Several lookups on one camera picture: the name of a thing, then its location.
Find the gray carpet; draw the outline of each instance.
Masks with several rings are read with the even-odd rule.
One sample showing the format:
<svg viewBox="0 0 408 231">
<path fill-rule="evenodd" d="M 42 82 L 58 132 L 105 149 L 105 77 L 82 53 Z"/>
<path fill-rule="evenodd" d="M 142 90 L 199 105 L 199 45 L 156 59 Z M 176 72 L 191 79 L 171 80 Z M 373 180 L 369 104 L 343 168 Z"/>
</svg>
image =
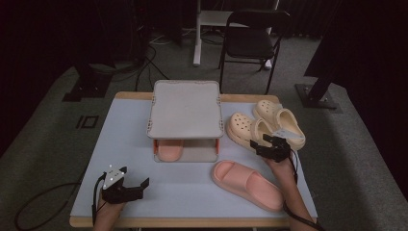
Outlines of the gray carpet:
<svg viewBox="0 0 408 231">
<path fill-rule="evenodd" d="M 210 35 L 204 38 L 221 41 Z M 319 222 L 326 230 L 406 230 L 407 201 L 346 91 L 336 85 L 329 89 L 342 113 L 302 107 L 294 84 L 315 83 L 315 78 L 303 74 L 318 45 L 318 40 L 308 38 L 284 39 L 269 94 L 277 95 L 284 107 L 293 111 L 306 135 L 299 158 Z M 182 46 L 165 39 L 152 46 L 157 50 L 153 63 L 168 78 L 218 80 L 219 45 L 203 43 L 199 67 L 192 66 L 192 38 L 185 37 Z M 149 49 L 147 56 L 152 58 L 153 54 Z M 227 64 L 223 92 L 262 94 L 268 72 L 257 73 L 257 68 Z M 14 216 L 34 195 L 80 181 L 115 94 L 135 90 L 136 76 L 136 72 L 117 74 L 104 98 L 83 98 L 81 102 L 62 102 L 78 78 L 74 68 L 56 81 L 0 159 L 1 230 L 15 230 Z M 140 76 L 138 90 L 152 91 L 150 82 L 159 79 L 164 77 L 150 65 Z M 81 116 L 97 117 L 95 127 L 77 128 Z M 63 186 L 40 196 L 20 214 L 20 226 L 33 227 L 51 218 L 73 190 L 72 185 Z M 76 193 L 39 230 L 89 230 L 72 228 L 68 223 Z"/>
</svg>

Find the clog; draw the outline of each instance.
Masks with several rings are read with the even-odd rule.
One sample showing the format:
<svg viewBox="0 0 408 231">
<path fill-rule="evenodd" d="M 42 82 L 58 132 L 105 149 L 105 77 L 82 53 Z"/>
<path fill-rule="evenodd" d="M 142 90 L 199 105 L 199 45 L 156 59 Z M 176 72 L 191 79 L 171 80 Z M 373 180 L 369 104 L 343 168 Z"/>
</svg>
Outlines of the clog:
<svg viewBox="0 0 408 231">
<path fill-rule="evenodd" d="M 253 168 L 221 161 L 213 167 L 212 178 L 222 189 L 264 210 L 278 212 L 282 209 L 284 199 L 280 190 Z"/>
<path fill-rule="evenodd" d="M 305 145 L 306 138 L 297 125 L 296 118 L 289 109 L 283 108 L 281 104 L 261 100 L 254 107 L 253 114 L 256 118 L 263 118 L 275 132 L 286 130 L 296 135 L 297 138 L 294 136 L 286 138 L 291 149 L 299 150 Z"/>
<path fill-rule="evenodd" d="M 175 162 L 183 153 L 183 140 L 159 140 L 157 157 L 163 162 Z"/>
<path fill-rule="evenodd" d="M 250 141 L 270 146 L 270 143 L 264 141 L 262 137 L 263 134 L 271 136 L 273 132 L 263 119 L 253 119 L 242 113 L 231 115 L 226 130 L 232 141 L 253 152 L 255 149 L 250 146 Z"/>
</svg>

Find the table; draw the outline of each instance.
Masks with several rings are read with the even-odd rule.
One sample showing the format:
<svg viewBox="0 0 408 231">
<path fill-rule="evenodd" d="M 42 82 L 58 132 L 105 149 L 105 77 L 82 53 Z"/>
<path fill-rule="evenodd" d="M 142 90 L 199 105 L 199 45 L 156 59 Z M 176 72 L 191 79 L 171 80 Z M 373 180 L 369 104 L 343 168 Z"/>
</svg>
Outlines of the table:
<svg viewBox="0 0 408 231">
<path fill-rule="evenodd" d="M 152 140 L 146 135 L 151 98 L 151 92 L 119 92 L 115 96 L 71 211 L 69 222 L 73 227 L 92 227 L 93 187 L 109 165 L 128 168 L 125 187 L 136 187 L 150 178 L 144 198 L 125 206 L 116 227 L 288 226 L 285 213 L 264 211 L 214 184 L 210 171 L 215 163 L 155 162 Z M 251 115 L 254 103 L 261 99 L 279 102 L 273 95 L 222 94 L 220 98 L 224 123 L 236 110 Z M 276 183 L 261 158 L 232 142 L 226 134 L 219 142 L 219 161 L 233 160 L 256 168 Z M 306 207 L 316 218 L 316 208 L 300 163 L 298 176 Z"/>
<path fill-rule="evenodd" d="M 279 0 L 275 0 L 273 8 L 277 9 Z M 192 64 L 194 66 L 200 66 L 201 64 L 201 25 L 207 26 L 225 26 L 227 19 L 231 12 L 221 11 L 201 11 L 201 0 L 197 0 L 197 19 L 196 19 L 196 36 L 194 47 L 194 58 Z M 265 64 L 265 69 L 270 69 L 270 61 Z"/>
</svg>

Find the chair backrest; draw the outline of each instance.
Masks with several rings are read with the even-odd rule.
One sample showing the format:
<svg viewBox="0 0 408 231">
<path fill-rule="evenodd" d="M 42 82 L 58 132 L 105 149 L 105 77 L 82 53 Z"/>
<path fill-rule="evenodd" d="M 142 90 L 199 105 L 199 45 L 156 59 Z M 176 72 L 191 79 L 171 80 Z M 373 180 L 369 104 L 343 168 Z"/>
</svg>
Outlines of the chair backrest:
<svg viewBox="0 0 408 231">
<path fill-rule="evenodd" d="M 231 13 L 227 20 L 227 27 L 231 23 L 239 23 L 254 29 L 271 27 L 280 33 L 284 33 L 291 22 L 291 16 L 285 11 L 240 10 Z"/>
</svg>

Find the black folding chair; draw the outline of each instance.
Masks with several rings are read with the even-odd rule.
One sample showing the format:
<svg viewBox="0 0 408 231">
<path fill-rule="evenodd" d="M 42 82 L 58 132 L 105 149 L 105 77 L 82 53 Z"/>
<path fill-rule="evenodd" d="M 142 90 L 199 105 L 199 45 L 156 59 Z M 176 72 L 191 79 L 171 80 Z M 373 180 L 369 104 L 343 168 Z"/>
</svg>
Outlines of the black folding chair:
<svg viewBox="0 0 408 231">
<path fill-rule="evenodd" d="M 228 17 L 221 57 L 218 68 L 221 68 L 219 91 L 222 92 L 222 76 L 225 63 L 260 64 L 261 71 L 268 60 L 273 59 L 267 85 L 268 94 L 273 70 L 278 57 L 281 38 L 291 24 L 291 16 L 284 11 L 241 10 L 231 13 Z M 273 36 L 268 33 L 271 28 Z M 242 60 L 258 60 L 255 62 L 225 60 L 225 54 Z"/>
</svg>

